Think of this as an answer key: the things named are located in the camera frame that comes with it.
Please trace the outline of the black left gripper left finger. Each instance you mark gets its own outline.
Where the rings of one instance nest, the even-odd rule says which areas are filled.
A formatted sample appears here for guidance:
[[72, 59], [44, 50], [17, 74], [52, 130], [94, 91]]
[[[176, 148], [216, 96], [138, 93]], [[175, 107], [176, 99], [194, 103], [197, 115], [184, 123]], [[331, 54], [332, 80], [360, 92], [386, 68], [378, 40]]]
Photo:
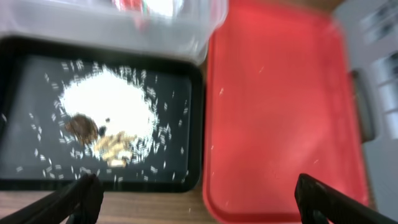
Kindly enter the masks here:
[[96, 223], [104, 199], [104, 188], [97, 175], [80, 179], [46, 197], [1, 218], [1, 223], [37, 224]]

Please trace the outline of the white tissue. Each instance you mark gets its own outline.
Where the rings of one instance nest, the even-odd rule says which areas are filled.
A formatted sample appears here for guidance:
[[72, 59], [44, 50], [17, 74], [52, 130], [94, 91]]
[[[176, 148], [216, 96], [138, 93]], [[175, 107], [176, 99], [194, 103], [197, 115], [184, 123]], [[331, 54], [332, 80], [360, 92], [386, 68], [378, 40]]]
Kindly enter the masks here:
[[145, 0], [145, 5], [150, 13], [174, 17], [182, 9], [184, 2], [184, 0]]

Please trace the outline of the peanut shells pile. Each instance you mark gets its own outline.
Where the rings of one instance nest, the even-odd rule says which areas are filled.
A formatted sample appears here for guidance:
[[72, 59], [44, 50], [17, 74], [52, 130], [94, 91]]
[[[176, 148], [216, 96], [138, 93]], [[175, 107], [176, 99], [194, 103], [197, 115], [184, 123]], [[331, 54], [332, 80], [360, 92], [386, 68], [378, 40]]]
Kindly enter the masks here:
[[106, 161], [108, 167], [126, 167], [132, 157], [131, 143], [137, 135], [128, 135], [125, 131], [115, 135], [101, 137], [94, 146], [94, 153]]

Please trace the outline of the brown food chunk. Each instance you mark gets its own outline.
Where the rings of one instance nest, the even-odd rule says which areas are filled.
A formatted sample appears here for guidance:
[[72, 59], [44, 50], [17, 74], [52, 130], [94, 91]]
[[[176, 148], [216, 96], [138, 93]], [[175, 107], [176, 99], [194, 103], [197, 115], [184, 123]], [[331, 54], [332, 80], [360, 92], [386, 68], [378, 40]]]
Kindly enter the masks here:
[[98, 138], [98, 127], [96, 123], [84, 114], [72, 116], [65, 124], [65, 129], [73, 134], [82, 146], [91, 144]]

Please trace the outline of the white rice pile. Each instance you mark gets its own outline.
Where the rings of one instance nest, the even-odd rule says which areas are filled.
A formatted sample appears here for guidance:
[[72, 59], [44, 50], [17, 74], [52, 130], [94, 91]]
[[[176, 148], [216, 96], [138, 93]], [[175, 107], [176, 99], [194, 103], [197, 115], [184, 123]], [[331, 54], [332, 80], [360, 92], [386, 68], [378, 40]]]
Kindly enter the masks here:
[[[184, 182], [189, 174], [189, 78], [128, 66], [29, 57], [14, 71], [1, 143], [1, 178], [73, 180], [97, 174], [114, 182]], [[98, 138], [82, 146], [65, 129], [90, 117]], [[103, 136], [137, 135], [126, 167], [94, 153]]]

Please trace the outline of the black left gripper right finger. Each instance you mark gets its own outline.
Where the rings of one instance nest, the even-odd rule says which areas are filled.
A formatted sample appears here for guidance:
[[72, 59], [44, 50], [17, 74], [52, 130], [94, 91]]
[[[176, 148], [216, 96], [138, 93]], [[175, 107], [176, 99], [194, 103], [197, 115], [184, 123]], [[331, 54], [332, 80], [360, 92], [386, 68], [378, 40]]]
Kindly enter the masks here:
[[294, 196], [302, 223], [395, 224], [308, 174], [299, 175]]

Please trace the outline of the red snack wrapper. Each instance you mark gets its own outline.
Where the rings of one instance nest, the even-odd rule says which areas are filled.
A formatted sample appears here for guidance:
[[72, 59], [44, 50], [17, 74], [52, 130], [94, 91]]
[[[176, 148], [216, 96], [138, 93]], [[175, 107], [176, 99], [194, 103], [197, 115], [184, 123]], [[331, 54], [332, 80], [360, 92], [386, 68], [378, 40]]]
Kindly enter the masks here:
[[124, 11], [135, 19], [142, 19], [149, 14], [145, 0], [112, 0], [112, 3], [119, 11]]

